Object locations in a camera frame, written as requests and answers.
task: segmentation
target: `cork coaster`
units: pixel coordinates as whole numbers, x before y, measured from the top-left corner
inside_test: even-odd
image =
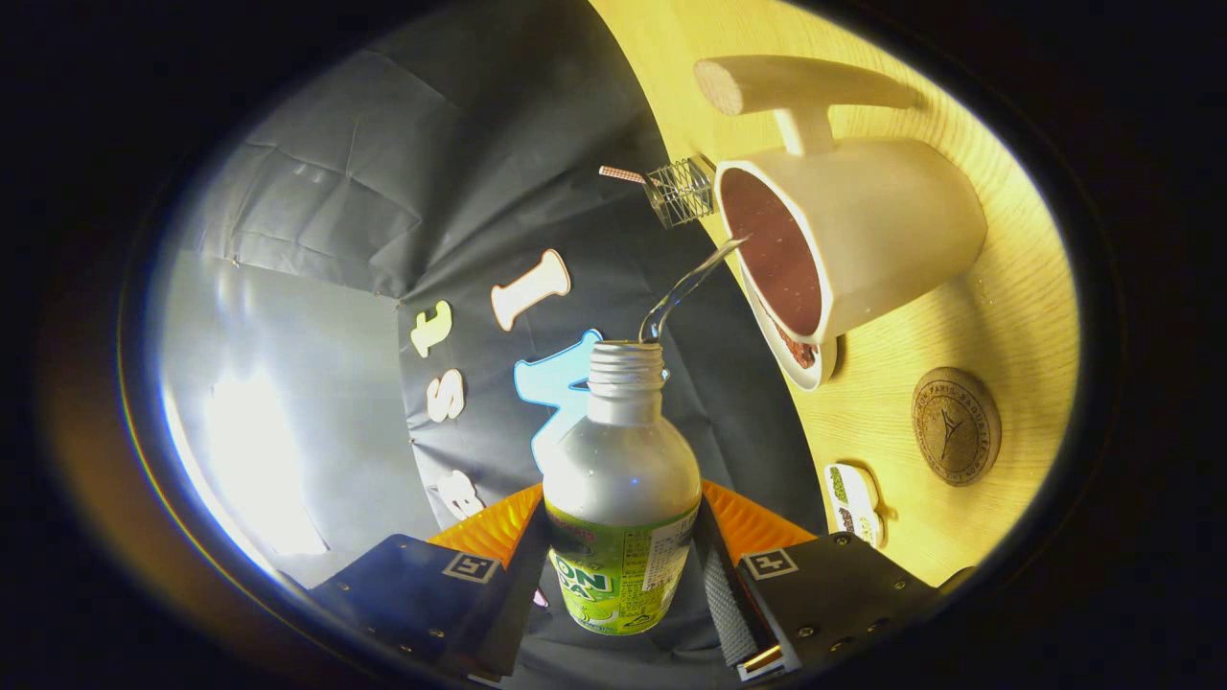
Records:
[[[988,389],[950,367],[920,377],[912,395],[912,427],[929,468],[946,484],[974,484],[1001,449],[1001,417]]]

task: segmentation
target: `green bottle label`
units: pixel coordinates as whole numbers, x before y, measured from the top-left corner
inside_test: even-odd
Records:
[[[634,635],[656,625],[672,602],[690,552],[698,505],[637,527],[572,517],[546,501],[552,527],[550,562],[567,611],[602,635]]]

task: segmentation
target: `white saucer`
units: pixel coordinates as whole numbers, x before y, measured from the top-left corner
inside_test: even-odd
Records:
[[[767,311],[758,302],[758,295],[751,287],[750,279],[746,277],[746,269],[741,266],[741,279],[742,284],[746,286],[746,300],[750,302],[750,308],[755,312],[755,319],[758,322],[758,329],[763,333],[763,339],[767,340],[767,345],[771,347],[773,355],[775,355],[775,361],[779,362],[780,368],[788,374],[793,383],[801,388],[801,390],[814,390],[822,382],[831,378],[831,372],[836,370],[836,357],[838,356],[838,350],[836,349],[834,341],[823,343],[814,352],[814,366],[810,368],[802,368],[801,365],[796,363],[793,359],[793,354],[788,351],[788,345],[784,344],[784,339],[779,336],[779,331],[775,330],[775,323],[771,320],[767,316]]]

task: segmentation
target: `mug handle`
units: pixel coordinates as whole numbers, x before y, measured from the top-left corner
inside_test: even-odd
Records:
[[[827,108],[908,108],[915,92],[893,79],[843,63],[787,55],[730,55],[694,63],[709,103],[726,115],[774,110],[784,147],[795,156],[834,146]]]

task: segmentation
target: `brown liquid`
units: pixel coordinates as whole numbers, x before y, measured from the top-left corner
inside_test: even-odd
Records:
[[[818,269],[788,206],[757,177],[736,168],[720,178],[720,201],[734,238],[753,233],[739,252],[762,301],[794,331],[817,330],[822,317]]]

